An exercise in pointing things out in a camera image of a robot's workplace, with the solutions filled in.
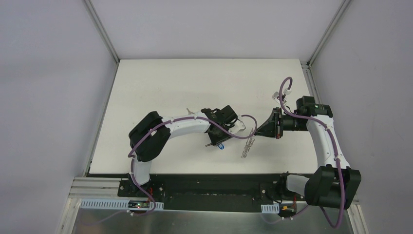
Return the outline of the key with blue tag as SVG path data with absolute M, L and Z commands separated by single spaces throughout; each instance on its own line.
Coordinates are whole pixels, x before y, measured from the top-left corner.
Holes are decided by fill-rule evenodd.
M 220 150 L 223 150 L 223 149 L 225 148 L 225 146 L 224 146 L 223 144 L 212 145 L 212 144 L 210 143 L 210 144 L 207 144 L 207 145 L 205 145 L 205 146 L 206 146 L 206 147 L 209 147 L 209 146 L 218 147 Z

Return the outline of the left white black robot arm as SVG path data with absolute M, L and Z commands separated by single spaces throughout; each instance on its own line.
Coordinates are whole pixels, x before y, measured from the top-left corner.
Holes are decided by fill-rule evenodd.
M 243 131 L 245 124 L 229 106 L 204 108 L 180 117 L 166 117 L 157 111 L 148 113 L 130 132 L 129 157 L 132 158 L 130 191 L 136 197 L 148 193 L 151 162 L 158 157 L 167 141 L 188 134 L 206 133 L 211 146 L 219 146 Z

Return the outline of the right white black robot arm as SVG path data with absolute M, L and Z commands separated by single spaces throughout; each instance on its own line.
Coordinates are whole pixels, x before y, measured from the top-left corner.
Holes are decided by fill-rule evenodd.
M 347 210 L 361 183 L 361 174 L 351 168 L 336 141 L 332 110 L 329 105 L 316 103 L 312 96 L 299 98 L 296 107 L 290 115 L 280 107 L 274 108 L 255 135 L 280 139 L 285 131 L 309 132 L 318 169 L 310 177 L 283 173 L 271 196 L 288 200 L 300 194 L 310 206 Z

